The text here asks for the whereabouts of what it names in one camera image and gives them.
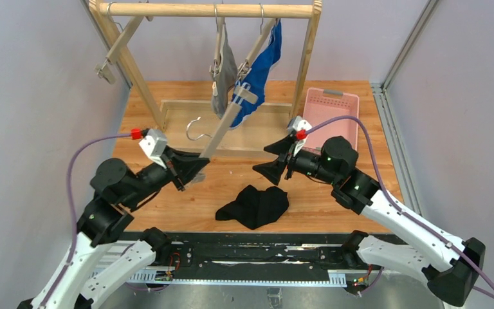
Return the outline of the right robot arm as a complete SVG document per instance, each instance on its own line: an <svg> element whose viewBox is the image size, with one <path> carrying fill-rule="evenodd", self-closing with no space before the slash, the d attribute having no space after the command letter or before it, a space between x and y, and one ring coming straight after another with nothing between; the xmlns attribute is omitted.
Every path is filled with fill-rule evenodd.
<svg viewBox="0 0 494 309"><path fill-rule="evenodd" d="M383 225L405 242L395 245L356 231L344 245L355 258L410 276L452 306L465 304L479 277L476 269L483 265L486 247L481 241L454 236L400 203L356 168L358 152L343 136L327 139L320 154L301 149L301 144L290 134L267 145L265 152L277 158L253 170L274 185L293 173L331 185L337 204Z"/></svg>

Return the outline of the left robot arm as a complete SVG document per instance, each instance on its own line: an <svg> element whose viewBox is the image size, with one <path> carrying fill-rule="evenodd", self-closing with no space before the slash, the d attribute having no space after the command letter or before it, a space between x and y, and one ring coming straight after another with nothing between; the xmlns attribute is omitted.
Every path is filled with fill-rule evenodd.
<svg viewBox="0 0 494 309"><path fill-rule="evenodd" d="M19 308L100 308L137 271L153 262L165 263L171 253L166 233L152 227L115 262L93 275L101 258L133 221L132 213L164 186L185 189L210 162L198 153L165 147L161 162L138 173L119 158L102 162L90 181L95 192L75 224L71 245L42 291Z"/></svg>

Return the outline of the black underwear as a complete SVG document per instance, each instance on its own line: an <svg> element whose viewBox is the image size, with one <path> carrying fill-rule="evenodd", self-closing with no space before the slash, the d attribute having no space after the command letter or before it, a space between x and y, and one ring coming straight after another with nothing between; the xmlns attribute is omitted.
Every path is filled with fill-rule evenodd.
<svg viewBox="0 0 494 309"><path fill-rule="evenodd" d="M217 221L238 221L244 227L255 230L276 222L289 208L288 193L272 186L258 190L246 186L236 198L218 209Z"/></svg>

